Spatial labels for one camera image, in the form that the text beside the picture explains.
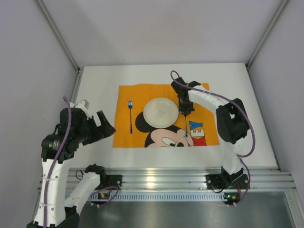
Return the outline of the orange Mickey Mouse placemat cloth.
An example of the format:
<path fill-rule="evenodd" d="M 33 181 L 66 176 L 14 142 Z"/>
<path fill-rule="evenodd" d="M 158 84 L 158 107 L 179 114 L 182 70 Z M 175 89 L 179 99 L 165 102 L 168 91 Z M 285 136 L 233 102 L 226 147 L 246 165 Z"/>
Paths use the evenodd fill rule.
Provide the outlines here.
<path fill-rule="evenodd" d="M 168 98 L 176 105 L 178 104 L 177 94 L 169 84 L 138 84 L 119 87 L 113 147 L 197 147 L 220 144 L 214 114 L 198 104 L 194 105 L 195 111 L 187 116 L 187 138 L 185 137 L 185 119 L 181 114 L 170 127 L 158 129 L 148 125 L 143 117 L 143 109 L 150 100 L 158 97 Z M 130 134 L 129 99 L 133 102 L 132 134 Z"/>

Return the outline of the left corner aluminium post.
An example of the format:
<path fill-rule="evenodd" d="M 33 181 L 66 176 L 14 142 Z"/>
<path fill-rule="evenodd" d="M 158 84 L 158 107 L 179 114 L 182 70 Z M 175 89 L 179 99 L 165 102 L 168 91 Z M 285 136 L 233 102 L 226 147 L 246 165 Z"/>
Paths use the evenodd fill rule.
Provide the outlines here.
<path fill-rule="evenodd" d="M 55 21 L 53 20 L 49 10 L 47 9 L 44 1 L 42 0 L 33 0 L 35 5 L 37 6 L 38 10 L 41 12 L 43 18 L 45 19 L 46 23 L 48 24 L 50 30 L 56 37 L 61 49 L 65 53 L 66 57 L 68 58 L 69 62 L 71 63 L 73 69 L 78 73 L 80 71 L 80 67 L 75 61 L 67 43 L 65 42 L 59 28 L 57 27 Z"/>

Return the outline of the blue metallic fork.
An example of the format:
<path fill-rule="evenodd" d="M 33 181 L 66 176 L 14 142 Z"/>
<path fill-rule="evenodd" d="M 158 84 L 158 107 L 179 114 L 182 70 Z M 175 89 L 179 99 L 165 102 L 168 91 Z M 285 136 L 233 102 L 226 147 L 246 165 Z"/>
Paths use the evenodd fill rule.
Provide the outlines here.
<path fill-rule="evenodd" d="M 129 114 L 130 114 L 130 134 L 133 133 L 133 124 L 132 124 L 132 108 L 133 108 L 133 102 L 131 99 L 128 100 L 128 108 L 129 108 Z"/>

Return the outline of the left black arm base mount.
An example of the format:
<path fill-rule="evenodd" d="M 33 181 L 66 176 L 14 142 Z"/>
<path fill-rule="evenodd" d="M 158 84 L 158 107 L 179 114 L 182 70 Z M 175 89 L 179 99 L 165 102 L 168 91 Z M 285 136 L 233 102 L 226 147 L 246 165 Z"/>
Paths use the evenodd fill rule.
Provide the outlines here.
<path fill-rule="evenodd" d="M 97 179 L 100 180 L 98 186 L 94 188 L 94 190 L 101 190 L 105 187 L 115 186 L 118 189 L 121 188 L 122 185 L 122 175 L 108 175 L 106 174 L 104 177 L 98 177 Z"/>

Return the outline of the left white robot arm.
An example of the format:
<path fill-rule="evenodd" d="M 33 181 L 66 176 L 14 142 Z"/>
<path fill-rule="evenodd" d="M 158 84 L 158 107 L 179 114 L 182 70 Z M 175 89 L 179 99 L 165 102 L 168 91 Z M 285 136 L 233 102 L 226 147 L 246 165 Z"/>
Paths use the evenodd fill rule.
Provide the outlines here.
<path fill-rule="evenodd" d="M 60 112 L 56 130 L 41 143 L 42 186 L 38 210 L 28 228 L 77 228 L 88 199 L 99 191 L 119 190 L 108 182 L 105 167 L 89 165 L 69 197 L 66 186 L 69 169 L 79 145 L 88 145 L 112 136 L 115 129 L 103 111 L 96 125 L 85 107 L 67 107 Z"/>

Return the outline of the cream ceramic plate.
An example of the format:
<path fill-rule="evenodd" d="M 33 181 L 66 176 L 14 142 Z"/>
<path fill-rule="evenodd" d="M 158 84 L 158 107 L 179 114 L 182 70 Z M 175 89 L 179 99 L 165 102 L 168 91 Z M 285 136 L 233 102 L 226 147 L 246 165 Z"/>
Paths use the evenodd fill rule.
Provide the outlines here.
<path fill-rule="evenodd" d="M 143 109 L 143 117 L 147 124 L 158 129 L 173 125 L 178 119 L 178 115 L 177 105 L 164 97 L 150 100 Z"/>

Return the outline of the right corner aluminium post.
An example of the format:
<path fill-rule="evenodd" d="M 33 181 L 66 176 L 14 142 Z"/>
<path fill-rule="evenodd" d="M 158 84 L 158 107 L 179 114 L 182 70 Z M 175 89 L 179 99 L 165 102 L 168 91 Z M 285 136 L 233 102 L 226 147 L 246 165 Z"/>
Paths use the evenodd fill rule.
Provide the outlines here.
<path fill-rule="evenodd" d="M 247 70 L 249 70 L 251 68 L 251 66 L 253 65 L 254 61 L 256 60 L 259 53 L 263 49 L 264 45 L 266 44 L 268 38 L 270 37 L 272 31 L 274 30 L 275 26 L 277 25 L 278 21 L 280 20 L 281 16 L 283 15 L 283 13 L 289 3 L 290 3 L 290 0 L 281 0 L 279 2 L 278 7 L 274 11 L 272 17 L 270 18 L 270 21 L 268 22 L 265 30 L 263 31 L 263 33 L 260 37 L 257 45 L 255 46 L 252 54 L 250 55 L 249 60 L 245 64 Z"/>

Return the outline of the aluminium extrusion rail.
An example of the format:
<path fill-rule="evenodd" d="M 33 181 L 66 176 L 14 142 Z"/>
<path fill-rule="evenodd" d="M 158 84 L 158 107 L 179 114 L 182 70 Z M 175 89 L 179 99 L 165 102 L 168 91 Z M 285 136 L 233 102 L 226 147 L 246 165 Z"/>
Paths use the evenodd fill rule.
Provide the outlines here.
<path fill-rule="evenodd" d="M 277 169 L 250 169 L 250 190 L 284 191 L 295 190 L 294 179 L 289 172 Z M 189 190 L 206 191 L 211 181 L 206 177 L 220 173 L 220 169 L 107 169 L 107 175 L 121 175 L 118 182 L 122 190 L 165 191 Z"/>

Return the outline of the blue metallic spoon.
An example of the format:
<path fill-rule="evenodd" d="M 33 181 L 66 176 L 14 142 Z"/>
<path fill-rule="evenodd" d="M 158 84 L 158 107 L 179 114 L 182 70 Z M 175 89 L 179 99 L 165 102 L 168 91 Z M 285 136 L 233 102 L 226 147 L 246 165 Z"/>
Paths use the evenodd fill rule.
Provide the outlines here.
<path fill-rule="evenodd" d="M 187 124 L 187 114 L 184 115 L 185 119 L 185 137 L 188 137 L 188 124 Z"/>

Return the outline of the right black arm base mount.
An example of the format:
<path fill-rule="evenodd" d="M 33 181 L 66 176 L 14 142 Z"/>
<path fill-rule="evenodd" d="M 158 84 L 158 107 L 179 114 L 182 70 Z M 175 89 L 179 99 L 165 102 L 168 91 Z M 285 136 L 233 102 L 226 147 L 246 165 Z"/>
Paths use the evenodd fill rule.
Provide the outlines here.
<path fill-rule="evenodd" d="M 248 175 L 244 173 L 244 169 L 233 174 L 229 174 L 223 167 L 219 174 L 206 175 L 206 185 L 208 190 L 245 190 L 249 186 Z"/>

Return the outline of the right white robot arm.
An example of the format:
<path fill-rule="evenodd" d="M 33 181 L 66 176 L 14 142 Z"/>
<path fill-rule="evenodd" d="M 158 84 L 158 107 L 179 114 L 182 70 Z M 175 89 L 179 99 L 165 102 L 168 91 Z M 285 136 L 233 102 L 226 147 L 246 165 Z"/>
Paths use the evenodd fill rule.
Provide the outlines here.
<path fill-rule="evenodd" d="M 212 112 L 216 118 L 216 129 L 224 144 L 222 174 L 235 179 L 242 175 L 241 147 L 248 131 L 252 131 L 243 101 L 230 100 L 205 89 L 197 81 L 186 83 L 182 77 L 173 79 L 171 86 L 178 96 L 179 111 L 187 116 L 195 111 L 194 105 Z"/>

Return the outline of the corner aluminium post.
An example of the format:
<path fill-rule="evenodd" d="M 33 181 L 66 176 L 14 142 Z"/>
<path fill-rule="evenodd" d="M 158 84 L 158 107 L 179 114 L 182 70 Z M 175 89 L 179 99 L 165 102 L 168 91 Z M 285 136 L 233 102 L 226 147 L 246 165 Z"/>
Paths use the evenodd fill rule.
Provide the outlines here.
<path fill-rule="evenodd" d="M 59 28 L 57 27 L 55 21 L 53 20 L 49 10 L 47 9 L 44 1 L 42 0 L 33 0 L 35 5 L 37 6 L 38 10 L 41 12 L 43 18 L 45 19 L 46 23 L 48 24 L 50 30 L 56 37 L 61 49 L 65 53 L 66 57 L 68 58 L 69 62 L 71 63 L 73 69 L 78 73 L 80 71 L 80 67 L 75 61 L 67 43 L 65 42 Z"/>
<path fill-rule="evenodd" d="M 249 60 L 245 64 L 247 70 L 249 70 L 251 68 L 251 66 L 253 65 L 254 61 L 256 60 L 259 53 L 263 49 L 264 45 L 266 44 L 268 38 L 270 37 L 272 31 L 274 30 L 275 26 L 277 25 L 278 21 L 280 20 L 281 16 L 283 15 L 283 13 L 289 3 L 290 3 L 290 0 L 281 0 L 279 2 L 278 7 L 274 11 L 272 17 L 270 18 L 270 21 L 268 22 L 265 30 L 263 31 L 263 33 L 260 37 L 257 45 L 255 46 L 252 54 L 250 55 Z"/>

